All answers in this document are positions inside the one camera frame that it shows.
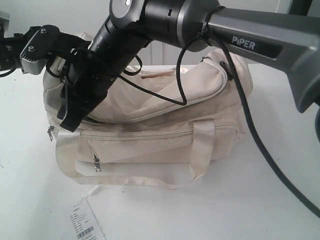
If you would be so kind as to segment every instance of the front zipper pocket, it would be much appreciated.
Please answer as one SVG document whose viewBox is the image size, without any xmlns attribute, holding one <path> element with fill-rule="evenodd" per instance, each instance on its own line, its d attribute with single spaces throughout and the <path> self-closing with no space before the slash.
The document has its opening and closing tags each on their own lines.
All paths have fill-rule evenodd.
<svg viewBox="0 0 320 240">
<path fill-rule="evenodd" d="M 214 119 L 213 159 L 226 158 L 237 139 L 238 122 L 233 115 Z M 57 136 L 60 127 L 52 133 Z M 186 153 L 193 143 L 192 122 L 172 130 L 110 133 L 83 130 L 79 138 L 79 161 L 90 162 L 95 169 L 106 163 L 188 162 Z"/>
</svg>

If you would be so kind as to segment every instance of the screw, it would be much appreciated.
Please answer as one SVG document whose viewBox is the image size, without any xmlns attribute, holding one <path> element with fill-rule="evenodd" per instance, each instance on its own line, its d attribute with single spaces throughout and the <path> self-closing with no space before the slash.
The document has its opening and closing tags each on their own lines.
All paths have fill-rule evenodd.
<svg viewBox="0 0 320 240">
<path fill-rule="evenodd" d="M 28 47 L 28 51 L 29 52 L 34 52 L 35 51 L 35 47 L 34 46 L 29 46 Z"/>
</svg>

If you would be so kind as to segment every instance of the zipper pull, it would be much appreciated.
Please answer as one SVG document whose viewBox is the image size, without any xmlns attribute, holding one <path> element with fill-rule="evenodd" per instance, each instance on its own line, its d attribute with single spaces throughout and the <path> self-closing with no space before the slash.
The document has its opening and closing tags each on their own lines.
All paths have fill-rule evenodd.
<svg viewBox="0 0 320 240">
<path fill-rule="evenodd" d="M 47 133 L 49 134 L 50 142 L 52 142 L 52 140 L 54 139 L 54 137 L 52 136 L 52 132 L 54 129 L 55 129 L 55 126 L 50 126 L 47 131 Z"/>
<path fill-rule="evenodd" d="M 228 81 L 232 81 L 234 79 L 234 76 L 230 73 L 230 70 L 229 70 L 229 67 L 227 66 L 227 64 L 224 61 L 220 61 L 219 64 L 225 70 L 225 72 L 228 76 Z"/>
<path fill-rule="evenodd" d="M 100 160 L 96 155 L 94 155 L 94 167 L 96 172 L 101 172 Z"/>
</svg>

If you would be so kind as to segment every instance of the barcode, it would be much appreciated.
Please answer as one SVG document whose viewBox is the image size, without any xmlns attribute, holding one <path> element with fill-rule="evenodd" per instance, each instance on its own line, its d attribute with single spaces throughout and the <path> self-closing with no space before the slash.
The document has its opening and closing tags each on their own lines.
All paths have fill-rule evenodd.
<svg viewBox="0 0 320 240">
<path fill-rule="evenodd" d="M 95 229 L 94 229 L 94 226 L 91 226 L 91 227 L 89 227 L 88 229 L 80 232 L 80 233 L 77 235 L 77 238 L 80 239 L 80 238 L 84 237 L 85 235 L 91 233 L 93 230 L 95 230 Z"/>
</svg>

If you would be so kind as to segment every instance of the piper logo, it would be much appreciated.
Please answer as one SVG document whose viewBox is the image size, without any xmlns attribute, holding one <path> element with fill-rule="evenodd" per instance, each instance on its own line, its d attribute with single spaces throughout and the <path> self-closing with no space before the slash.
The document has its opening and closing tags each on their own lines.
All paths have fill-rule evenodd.
<svg viewBox="0 0 320 240">
<path fill-rule="evenodd" d="M 256 46 L 256 43 L 254 41 L 250 41 L 244 38 L 239 38 L 237 36 L 233 36 L 232 43 L 237 44 L 239 47 L 243 47 L 251 50 L 255 50 L 255 46 Z"/>
</svg>

